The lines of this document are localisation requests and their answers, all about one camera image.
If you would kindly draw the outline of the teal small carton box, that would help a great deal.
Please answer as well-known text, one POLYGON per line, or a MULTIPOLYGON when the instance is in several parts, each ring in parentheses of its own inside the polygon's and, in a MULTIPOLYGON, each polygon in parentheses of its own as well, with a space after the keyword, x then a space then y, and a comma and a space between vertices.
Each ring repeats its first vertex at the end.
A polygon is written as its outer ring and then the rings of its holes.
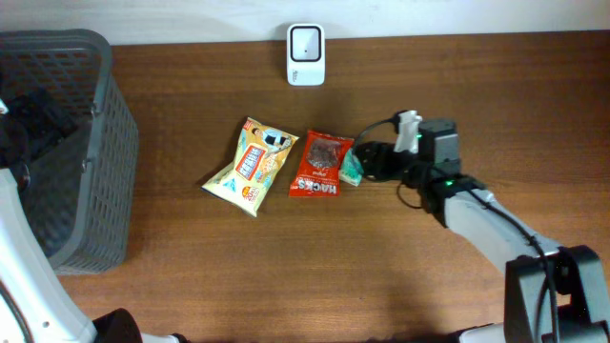
POLYGON ((362 180, 363 169, 352 148, 348 149, 339 169, 339 179, 354 187, 358 187, 362 180))

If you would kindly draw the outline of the yellow snack chip bag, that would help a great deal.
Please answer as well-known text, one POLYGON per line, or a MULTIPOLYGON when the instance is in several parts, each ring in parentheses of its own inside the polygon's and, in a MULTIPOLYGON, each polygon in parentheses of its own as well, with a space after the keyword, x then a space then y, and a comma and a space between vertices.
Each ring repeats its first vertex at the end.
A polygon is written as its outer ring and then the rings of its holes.
POLYGON ((238 137, 234 160, 201 189, 253 217, 285 164, 298 136, 248 117, 238 137))

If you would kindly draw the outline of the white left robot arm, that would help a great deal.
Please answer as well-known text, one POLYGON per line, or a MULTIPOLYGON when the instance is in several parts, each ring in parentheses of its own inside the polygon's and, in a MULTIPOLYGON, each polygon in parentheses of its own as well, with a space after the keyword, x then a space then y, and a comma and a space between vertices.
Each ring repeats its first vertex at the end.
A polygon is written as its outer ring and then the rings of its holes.
POLYGON ((21 195, 31 188, 31 163, 65 146, 79 125, 46 91, 1 106, 1 320, 5 342, 157 342, 118 309, 95 320, 73 303, 40 248, 21 195))

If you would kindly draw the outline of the red Hacks candy bag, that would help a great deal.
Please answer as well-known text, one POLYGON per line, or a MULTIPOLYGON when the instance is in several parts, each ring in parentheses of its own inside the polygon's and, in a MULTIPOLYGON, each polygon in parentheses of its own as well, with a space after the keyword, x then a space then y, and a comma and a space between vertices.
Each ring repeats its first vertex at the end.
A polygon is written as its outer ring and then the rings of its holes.
POLYGON ((289 196, 339 196, 339 170, 353 144, 353 138, 308 130, 305 149, 295 179, 290 185, 289 196))

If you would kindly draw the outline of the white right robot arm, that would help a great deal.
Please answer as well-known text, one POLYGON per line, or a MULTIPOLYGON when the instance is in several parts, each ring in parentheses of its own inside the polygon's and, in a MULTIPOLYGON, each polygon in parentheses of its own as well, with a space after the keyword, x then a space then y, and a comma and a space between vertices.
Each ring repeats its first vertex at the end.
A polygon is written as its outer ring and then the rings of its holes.
POLYGON ((453 333, 455 342, 606 342, 609 293, 599 256, 565 247, 503 208, 461 170, 456 124, 391 120, 396 143, 358 136, 353 156, 364 178, 417 190, 420 207, 463 237, 504 276, 502 322, 453 333))

